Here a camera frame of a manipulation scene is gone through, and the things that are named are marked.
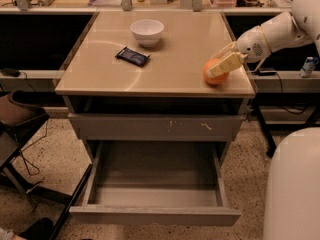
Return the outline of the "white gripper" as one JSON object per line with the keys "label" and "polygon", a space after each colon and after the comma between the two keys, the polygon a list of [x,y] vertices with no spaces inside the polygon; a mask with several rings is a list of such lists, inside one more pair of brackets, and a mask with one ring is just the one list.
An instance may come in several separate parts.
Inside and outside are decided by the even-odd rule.
{"label": "white gripper", "polygon": [[248,63],[255,63],[266,59],[270,54],[271,50],[263,28],[256,26],[244,32],[236,42],[229,43],[211,56],[219,59],[211,67],[211,72],[216,75],[229,73],[240,68],[245,58]]}

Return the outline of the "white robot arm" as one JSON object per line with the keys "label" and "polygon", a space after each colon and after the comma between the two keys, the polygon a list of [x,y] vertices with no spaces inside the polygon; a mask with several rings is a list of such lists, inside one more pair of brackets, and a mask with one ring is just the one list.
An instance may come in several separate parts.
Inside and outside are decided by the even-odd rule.
{"label": "white robot arm", "polygon": [[253,78],[259,123],[285,135],[269,152],[263,240],[320,240],[319,73],[305,70],[305,59],[320,54],[319,4],[292,0],[290,9],[241,34],[203,69],[210,84],[267,58],[278,71]]}

